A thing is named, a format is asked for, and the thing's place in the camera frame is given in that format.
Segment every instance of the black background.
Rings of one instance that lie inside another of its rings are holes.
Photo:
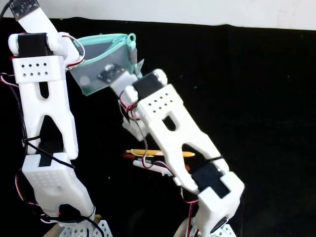
[[[77,38],[137,35],[143,73],[166,72],[196,123],[245,183],[245,237],[315,236],[315,32],[80,18],[53,23]],[[8,36],[19,32],[18,23],[3,19],[3,72],[12,72]],[[122,128],[114,93],[105,89],[85,97],[70,74],[67,84],[79,142],[74,165],[97,213],[115,237],[133,236],[131,230],[173,236],[189,207],[170,178],[123,160],[124,149],[143,143]],[[24,158],[16,103],[5,85],[0,98],[2,215],[18,223],[10,236],[42,236],[51,226],[28,212],[14,187]],[[153,141],[150,148],[157,148]],[[232,221],[238,235],[241,216],[239,210]]]

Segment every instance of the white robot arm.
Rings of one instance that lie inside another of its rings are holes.
[[[59,218],[60,207],[64,205],[74,208],[80,217],[93,220],[95,207],[70,162],[78,156],[78,144],[65,76],[65,70],[83,61],[84,53],[80,56],[70,35],[57,32],[36,0],[14,0],[10,8],[28,32],[9,38],[9,47],[15,56],[12,63],[27,134],[24,143],[29,146],[22,172],[51,221],[73,225]],[[113,65],[104,68],[108,72],[117,70]],[[167,84],[167,76],[162,70],[155,70],[141,79],[122,69],[113,75],[118,74],[118,78],[110,81],[127,113],[127,117],[123,117],[123,127],[138,140],[147,133],[153,136],[165,154],[175,183],[198,196],[199,210],[192,222],[192,233],[208,237],[235,214],[244,184],[229,171],[210,138],[199,129],[183,106],[181,97],[172,85]],[[39,82],[48,84],[49,97],[46,99],[40,94]],[[64,152],[53,156],[38,149],[45,115],[53,119],[63,138]],[[163,123],[166,117],[175,123],[175,131],[170,131]],[[189,174],[182,157],[183,144],[192,146],[209,162]],[[52,159],[48,164],[42,162],[47,157]]]
[[[118,85],[131,80],[134,82],[121,91]],[[130,117],[123,117],[123,126],[139,140],[150,133],[163,151],[175,183],[198,196],[199,210],[193,227],[200,230],[202,237],[208,237],[234,216],[244,189],[243,182],[229,171],[227,163],[210,138],[196,125],[174,87],[167,84],[162,70],[155,70],[138,80],[125,72],[112,84],[112,89]],[[176,125],[174,131],[163,122],[168,116]],[[193,174],[185,169],[184,144],[209,160]]]
[[[84,49],[80,55],[74,38],[57,32],[36,0],[11,1],[10,9],[27,32],[13,34],[8,40],[23,110],[23,142],[28,146],[22,173],[34,189],[43,221],[69,227],[80,222],[91,228],[95,207],[70,161],[78,156],[78,143],[65,75],[66,70],[83,61]],[[47,83],[48,98],[41,96],[40,82]],[[44,116],[50,116],[62,134],[64,150],[59,153],[39,148]]]

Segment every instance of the white wall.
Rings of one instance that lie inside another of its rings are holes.
[[[8,0],[0,0],[0,7]],[[316,30],[316,0],[39,0],[52,18]]]

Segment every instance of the yellow pencil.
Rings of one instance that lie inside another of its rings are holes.
[[[134,155],[143,155],[145,154],[146,150],[141,150],[141,149],[131,149],[127,150],[126,153],[132,153]],[[189,157],[194,157],[195,154],[193,152],[182,152],[183,157],[189,158]],[[147,155],[149,156],[163,156],[162,151],[158,150],[147,150]]]

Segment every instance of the teal pouch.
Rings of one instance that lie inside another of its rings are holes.
[[[85,58],[84,62],[72,68],[70,73],[84,95],[91,95],[113,83],[100,76],[108,63],[120,65],[139,78],[142,76],[140,71],[144,60],[137,62],[135,34],[97,35],[83,37],[78,41],[85,49]]]

